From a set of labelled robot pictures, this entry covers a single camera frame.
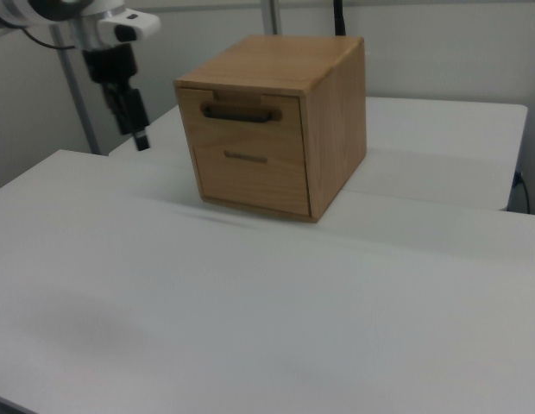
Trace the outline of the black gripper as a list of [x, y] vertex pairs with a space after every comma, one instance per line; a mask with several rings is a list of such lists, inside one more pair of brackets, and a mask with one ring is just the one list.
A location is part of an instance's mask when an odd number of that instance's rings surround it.
[[107, 106], [122, 135], [132, 134], [138, 151], [150, 148], [146, 127], [148, 115], [141, 93], [130, 85], [137, 64], [130, 44], [105, 50], [83, 51], [91, 80], [101, 86]]

